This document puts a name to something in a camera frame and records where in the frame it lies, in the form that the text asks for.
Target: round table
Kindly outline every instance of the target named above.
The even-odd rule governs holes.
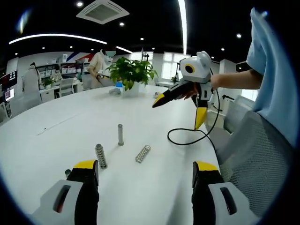
[[[101,225],[192,224],[192,168],[201,160],[218,167],[207,138],[177,146],[167,140],[173,128],[193,128],[192,100],[177,100],[152,108],[156,91],[141,85],[136,98],[111,96],[112,87],[72,94],[41,104],[0,127],[0,169],[17,204],[33,213],[40,197],[65,170],[97,159],[95,145],[104,147],[108,163],[99,172],[97,221]],[[124,146],[118,146],[118,124]],[[174,131],[178,143],[198,139],[200,132]],[[135,162],[145,145],[151,150]]]

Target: screen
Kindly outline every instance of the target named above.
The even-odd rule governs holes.
[[[4,91],[17,84],[18,81],[18,71],[13,71],[9,74],[4,75],[0,78],[0,84],[2,84],[2,90]]]
[[[8,100],[12,99],[14,96],[15,96],[14,89],[7,91],[5,93],[5,101],[8,101]]]

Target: white pot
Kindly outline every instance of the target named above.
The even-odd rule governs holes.
[[[132,88],[130,90],[125,90],[125,87],[123,85],[122,96],[124,98],[135,98],[135,97],[138,97],[139,92],[140,92],[140,83],[139,82],[135,82],[134,85],[132,86]]]

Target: potted plant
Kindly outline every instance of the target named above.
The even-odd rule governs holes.
[[[172,82],[172,83],[176,83],[176,82],[178,82],[178,80],[177,80],[177,76],[174,76],[174,77],[172,77],[172,78],[171,78],[171,82]]]
[[[111,74],[111,80],[116,83],[122,80],[124,92],[136,97],[139,85],[148,84],[149,79],[157,76],[156,70],[148,61],[129,60],[125,57],[119,58],[107,68]]]
[[[51,85],[54,83],[54,80],[52,79],[52,78],[46,78],[45,80],[44,80],[44,86],[45,86],[45,88],[46,89],[49,89],[49,88],[51,88]]]

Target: person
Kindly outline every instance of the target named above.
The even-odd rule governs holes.
[[[216,74],[211,77],[213,89],[260,89],[254,112],[270,122],[293,146],[299,133],[300,98],[297,77],[278,33],[255,8],[250,12],[252,43],[247,56],[250,70],[240,73]],[[185,99],[197,94],[194,87]]]
[[[106,69],[111,65],[115,54],[115,46],[107,44],[100,52],[96,53],[90,61],[88,72],[92,76],[92,89],[113,85],[112,81],[108,79],[110,73]]]
[[[26,71],[23,77],[23,92],[32,93],[39,91],[41,85],[41,74],[36,68],[35,62],[30,64],[29,69]]]
[[[54,82],[59,82],[62,80],[59,65],[55,65],[54,69],[55,69],[55,72],[54,72],[54,74],[51,74],[51,78],[54,80]]]

